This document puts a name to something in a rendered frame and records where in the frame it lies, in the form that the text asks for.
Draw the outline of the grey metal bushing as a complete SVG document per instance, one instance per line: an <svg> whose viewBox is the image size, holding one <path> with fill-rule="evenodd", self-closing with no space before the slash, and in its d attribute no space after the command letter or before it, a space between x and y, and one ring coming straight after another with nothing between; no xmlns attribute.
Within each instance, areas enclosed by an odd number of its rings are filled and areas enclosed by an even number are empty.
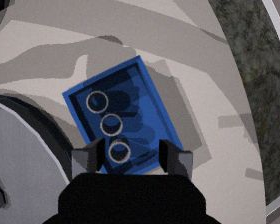
<svg viewBox="0 0 280 224"><path fill-rule="evenodd" d="M128 148L127 152L123 155L114 154L113 151L112 151L112 147L116 144L125 145ZM126 141L123 138L116 138L111 142L110 148L109 148L109 157L111 158L111 160L113 160L116 163L123 163L123 162L126 162L129 159L130 155L131 155L131 152L130 152L130 146L129 146L128 141Z"/></svg>
<svg viewBox="0 0 280 224"><path fill-rule="evenodd" d="M115 130L115 131L110 131L110 130L108 130L108 129L105 127L105 125L104 125L104 120L105 120L105 118L108 117L108 116L115 116L115 117L117 117L117 118L120 120L121 125L120 125L120 127L119 127L117 130ZM102 130L102 132L103 132L104 134L106 134L106 135L108 135L108 136L115 136L115 135L118 135L118 134L121 132L121 130L122 130L122 128L123 128L123 122L122 122L121 118L118 116L117 113L115 113L115 112L110 112L110 113L106 114L106 115L102 118L102 120L101 120L101 122L100 122L100 127L101 127L101 130Z"/></svg>
<svg viewBox="0 0 280 224"><path fill-rule="evenodd" d="M105 108L103 109L103 110L96 110L96 109L94 109L93 108L93 106L92 106L92 103L91 103L91 101L92 101L92 98L93 98L93 96L95 95L95 93L101 93L101 94L103 94L105 97L106 97L106 106L105 106ZM109 97L104 93L104 92L102 92L102 91L93 91L93 92L91 92L89 95L88 95L88 97L87 97L87 99L86 99L86 105L87 105L87 108L91 111L91 112L93 112L93 113L102 113L102 112L104 112L108 107L109 107L109 104L110 104L110 100L109 100Z"/></svg>

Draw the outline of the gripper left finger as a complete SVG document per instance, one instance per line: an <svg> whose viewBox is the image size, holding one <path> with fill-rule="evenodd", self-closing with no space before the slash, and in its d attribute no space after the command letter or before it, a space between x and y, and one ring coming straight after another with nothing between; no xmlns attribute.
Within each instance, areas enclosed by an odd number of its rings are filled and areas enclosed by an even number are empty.
<svg viewBox="0 0 280 224"><path fill-rule="evenodd" d="M80 173L96 173L105 162L105 138L96 138L84 148L72 150L73 179Z"/></svg>

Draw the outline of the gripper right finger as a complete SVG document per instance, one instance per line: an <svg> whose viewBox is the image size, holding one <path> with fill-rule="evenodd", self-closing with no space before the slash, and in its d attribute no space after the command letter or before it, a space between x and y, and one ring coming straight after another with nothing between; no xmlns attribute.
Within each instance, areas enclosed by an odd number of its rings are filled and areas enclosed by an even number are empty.
<svg viewBox="0 0 280 224"><path fill-rule="evenodd" d="M191 181L193 154L181 150L167 139L159 139L158 162L165 173L184 175Z"/></svg>

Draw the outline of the blue square tray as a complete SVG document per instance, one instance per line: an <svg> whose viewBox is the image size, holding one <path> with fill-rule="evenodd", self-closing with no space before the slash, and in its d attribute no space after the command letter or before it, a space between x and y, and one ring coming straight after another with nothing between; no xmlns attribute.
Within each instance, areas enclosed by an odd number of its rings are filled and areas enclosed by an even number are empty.
<svg viewBox="0 0 280 224"><path fill-rule="evenodd" d="M109 107L102 113L91 112L88 95L102 91L108 95ZM86 143L105 138L104 174L144 174L158 166L159 139L167 139L184 151L175 128L140 55L116 65L62 93L68 109ZM123 120L116 136L105 135L101 119L115 112ZM110 143L116 138L128 141L130 158L116 163L109 157Z"/></svg>

